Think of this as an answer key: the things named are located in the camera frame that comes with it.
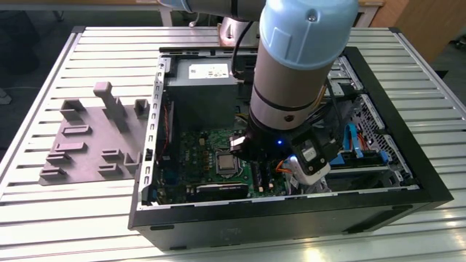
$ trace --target screw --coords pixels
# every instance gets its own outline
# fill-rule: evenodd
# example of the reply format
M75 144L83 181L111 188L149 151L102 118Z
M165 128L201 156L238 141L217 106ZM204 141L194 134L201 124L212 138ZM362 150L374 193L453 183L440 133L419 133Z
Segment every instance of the screw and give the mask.
M292 122L294 120L294 116L289 115L284 119L285 119L286 122Z

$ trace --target metal slot table surface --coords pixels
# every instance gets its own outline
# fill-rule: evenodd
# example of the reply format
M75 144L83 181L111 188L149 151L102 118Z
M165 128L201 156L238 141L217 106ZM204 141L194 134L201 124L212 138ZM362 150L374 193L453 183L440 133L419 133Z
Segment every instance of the metal slot table surface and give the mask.
M150 98L162 46L218 45L216 28L89 27L73 33L0 164L0 259L19 261L463 261L466 255L466 111L403 34L358 28L365 55L455 201L373 233L164 253L127 230L133 180L38 184L66 98L102 106L97 81L123 104Z

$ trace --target motherboard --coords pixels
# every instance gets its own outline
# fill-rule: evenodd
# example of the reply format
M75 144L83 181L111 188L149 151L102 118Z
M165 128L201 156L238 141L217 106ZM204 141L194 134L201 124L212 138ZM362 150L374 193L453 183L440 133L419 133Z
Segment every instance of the motherboard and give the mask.
M169 203L285 195L278 162L249 163L230 154L229 138L238 132L216 129L181 134L180 168L162 170Z

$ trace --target wooden panel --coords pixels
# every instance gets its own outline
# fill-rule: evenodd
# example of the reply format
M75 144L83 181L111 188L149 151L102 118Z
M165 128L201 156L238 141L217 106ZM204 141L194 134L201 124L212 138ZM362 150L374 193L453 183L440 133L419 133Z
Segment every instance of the wooden panel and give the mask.
M411 0L396 23L431 63L466 24L465 0Z
M396 25L409 0L387 0L385 6L377 11L372 27L392 27Z
M385 0L360 0L362 7L381 7L385 5Z

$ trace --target light blue robot joint cap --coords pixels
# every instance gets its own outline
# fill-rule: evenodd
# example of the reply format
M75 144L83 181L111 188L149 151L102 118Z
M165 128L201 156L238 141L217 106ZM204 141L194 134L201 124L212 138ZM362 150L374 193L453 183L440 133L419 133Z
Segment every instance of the light blue robot joint cap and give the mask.
M262 44L285 66L322 68L345 49L357 15L358 0L268 0Z
M160 0L160 3L176 10L185 10L193 13L188 0Z

